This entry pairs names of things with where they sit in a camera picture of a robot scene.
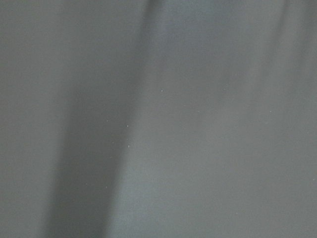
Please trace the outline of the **grey laptop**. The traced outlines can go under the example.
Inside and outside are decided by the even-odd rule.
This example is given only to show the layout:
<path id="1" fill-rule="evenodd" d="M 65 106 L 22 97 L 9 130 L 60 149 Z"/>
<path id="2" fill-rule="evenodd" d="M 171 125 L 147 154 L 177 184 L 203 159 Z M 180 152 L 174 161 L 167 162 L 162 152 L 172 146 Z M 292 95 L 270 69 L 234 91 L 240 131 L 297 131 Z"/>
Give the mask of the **grey laptop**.
<path id="1" fill-rule="evenodd" d="M 314 0 L 3 0 L 3 238 L 314 238 Z"/>

